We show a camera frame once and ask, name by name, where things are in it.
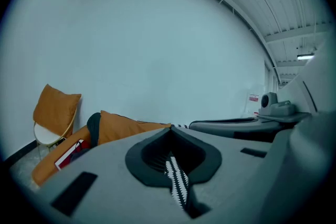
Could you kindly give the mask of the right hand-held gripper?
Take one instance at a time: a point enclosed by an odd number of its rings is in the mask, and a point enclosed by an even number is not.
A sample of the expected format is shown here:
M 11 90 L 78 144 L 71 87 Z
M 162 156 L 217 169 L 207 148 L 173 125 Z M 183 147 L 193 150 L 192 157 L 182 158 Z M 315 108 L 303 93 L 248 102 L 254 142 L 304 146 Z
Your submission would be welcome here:
M 226 138 L 272 142 L 283 129 L 280 123 L 298 123 L 310 115 L 308 112 L 297 112 L 294 104 L 284 101 L 268 103 L 259 109 L 258 116 L 268 120 L 258 120 L 258 117 L 202 120 L 192 122 L 188 128 Z

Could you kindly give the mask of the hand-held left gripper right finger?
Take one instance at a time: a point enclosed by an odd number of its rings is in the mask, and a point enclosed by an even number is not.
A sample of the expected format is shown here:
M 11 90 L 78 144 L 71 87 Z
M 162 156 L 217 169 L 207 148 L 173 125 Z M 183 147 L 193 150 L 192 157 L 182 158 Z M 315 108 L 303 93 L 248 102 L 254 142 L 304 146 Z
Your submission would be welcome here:
M 177 206 L 170 224 L 191 220 L 229 200 L 264 161 L 271 143 L 170 130 L 170 177 Z

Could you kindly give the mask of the orange cushion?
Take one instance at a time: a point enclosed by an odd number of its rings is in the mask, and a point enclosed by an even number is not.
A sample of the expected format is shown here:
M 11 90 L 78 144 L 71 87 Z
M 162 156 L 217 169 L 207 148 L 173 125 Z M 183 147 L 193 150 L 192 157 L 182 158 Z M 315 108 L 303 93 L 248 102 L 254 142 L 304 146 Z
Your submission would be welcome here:
M 136 121 L 125 116 L 101 110 L 98 145 L 120 140 L 140 133 L 162 128 L 170 128 L 171 123 L 153 123 Z
M 33 120 L 52 133 L 68 138 L 80 98 L 81 94 L 65 94 L 47 84 L 34 109 Z

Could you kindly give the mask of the gold frame white seat chair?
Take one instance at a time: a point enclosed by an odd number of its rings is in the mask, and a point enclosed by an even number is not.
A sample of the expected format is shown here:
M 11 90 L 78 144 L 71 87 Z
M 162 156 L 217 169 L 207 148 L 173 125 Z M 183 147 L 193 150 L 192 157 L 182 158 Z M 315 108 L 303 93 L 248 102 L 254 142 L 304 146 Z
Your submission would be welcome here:
M 49 152 L 53 148 L 55 148 L 58 144 L 66 140 L 69 136 L 72 135 L 73 129 L 74 129 L 74 121 L 77 115 L 77 109 L 75 109 L 74 115 L 69 123 L 69 126 L 65 129 L 65 131 L 62 133 L 62 135 L 55 134 L 48 130 L 47 128 L 40 126 L 36 122 L 34 122 L 33 127 L 33 134 L 35 137 L 35 141 L 37 143 L 39 158 L 42 160 L 41 153 L 40 153 L 40 146 L 46 147 Z

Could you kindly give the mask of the red book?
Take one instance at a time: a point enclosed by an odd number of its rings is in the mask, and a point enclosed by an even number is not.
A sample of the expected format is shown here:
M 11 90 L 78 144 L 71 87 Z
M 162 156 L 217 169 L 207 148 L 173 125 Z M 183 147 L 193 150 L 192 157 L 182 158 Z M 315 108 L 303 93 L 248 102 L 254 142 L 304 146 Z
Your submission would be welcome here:
M 70 164 L 71 158 L 77 153 L 80 153 L 86 146 L 87 143 L 85 140 L 78 140 L 55 161 L 55 167 L 58 170 L 62 170 L 65 166 Z

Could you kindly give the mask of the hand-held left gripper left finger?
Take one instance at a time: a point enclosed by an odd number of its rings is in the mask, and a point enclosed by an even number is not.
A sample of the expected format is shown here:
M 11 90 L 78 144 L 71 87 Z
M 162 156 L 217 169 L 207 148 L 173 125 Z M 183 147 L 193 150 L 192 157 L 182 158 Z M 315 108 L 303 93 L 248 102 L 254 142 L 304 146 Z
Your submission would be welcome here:
M 97 175 L 71 216 L 81 224 L 182 224 L 191 220 L 173 200 L 168 188 L 148 187 L 127 169 L 125 156 L 136 143 L 158 134 L 149 131 L 91 149 L 51 176 L 40 198 L 53 202 L 82 172 Z

